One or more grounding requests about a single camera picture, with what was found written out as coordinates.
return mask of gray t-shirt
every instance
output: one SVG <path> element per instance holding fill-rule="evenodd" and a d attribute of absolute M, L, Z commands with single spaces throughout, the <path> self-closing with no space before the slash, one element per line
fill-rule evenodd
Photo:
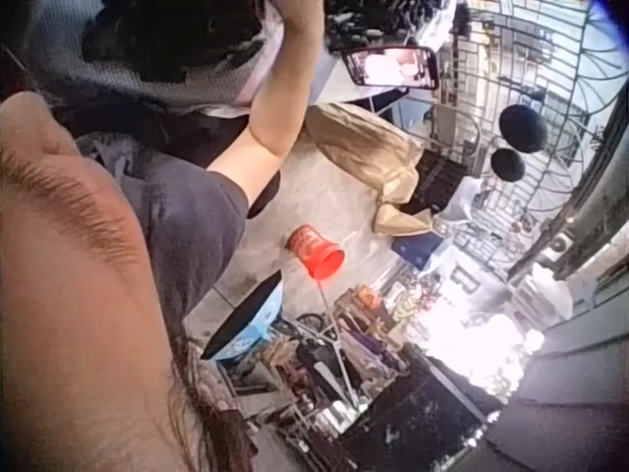
<path fill-rule="evenodd" d="M 143 230 L 171 335 L 227 267 L 245 229 L 248 202 L 227 177 L 118 134 L 78 139 L 114 176 Z"/>

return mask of floor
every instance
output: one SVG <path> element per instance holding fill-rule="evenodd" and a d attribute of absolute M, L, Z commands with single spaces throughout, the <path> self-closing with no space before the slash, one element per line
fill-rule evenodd
<path fill-rule="evenodd" d="M 254 442 L 258 449 L 254 457 L 255 472 L 307 472 L 299 458 L 272 430 L 260 430 Z"/>
<path fill-rule="evenodd" d="M 325 281 L 326 299 L 333 302 L 348 288 L 372 283 L 397 262 L 388 237 L 371 231 L 375 192 L 329 162 L 308 141 L 299 142 L 282 168 L 275 200 L 248 222 L 241 244 L 215 289 L 187 318 L 191 337 L 207 340 L 231 306 L 261 280 L 282 269 L 284 313 L 297 317 L 322 312 L 324 304 L 314 282 L 284 249 L 290 234 L 308 223 L 346 253 L 340 272 Z"/>

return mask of brown paper bag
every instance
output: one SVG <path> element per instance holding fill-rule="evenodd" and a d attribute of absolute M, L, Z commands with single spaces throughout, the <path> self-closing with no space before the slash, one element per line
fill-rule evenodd
<path fill-rule="evenodd" d="M 306 128 L 328 159 L 377 190 L 382 202 L 403 204 L 411 199 L 423 150 L 409 135 L 348 104 L 311 107 Z"/>
<path fill-rule="evenodd" d="M 415 216 L 403 213 L 393 205 L 384 204 L 377 209 L 373 232 L 390 236 L 415 236 L 432 231 L 430 209 Z"/>

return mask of skin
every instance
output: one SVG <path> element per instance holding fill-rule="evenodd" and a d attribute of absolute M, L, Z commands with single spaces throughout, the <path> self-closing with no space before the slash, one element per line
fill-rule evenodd
<path fill-rule="evenodd" d="M 250 126 L 210 166 L 250 202 L 297 139 L 322 40 L 320 0 L 276 6 L 282 51 Z M 0 105 L 0 146 L 5 452 L 23 470 L 185 470 L 169 424 L 172 353 L 131 207 L 36 94 Z"/>

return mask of sleeve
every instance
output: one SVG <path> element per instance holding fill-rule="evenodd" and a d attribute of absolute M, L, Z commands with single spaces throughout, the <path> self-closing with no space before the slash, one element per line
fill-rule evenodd
<path fill-rule="evenodd" d="M 146 242 L 170 332 L 200 302 L 231 260 L 245 229 L 245 193 L 227 177 L 158 154 L 146 175 Z"/>

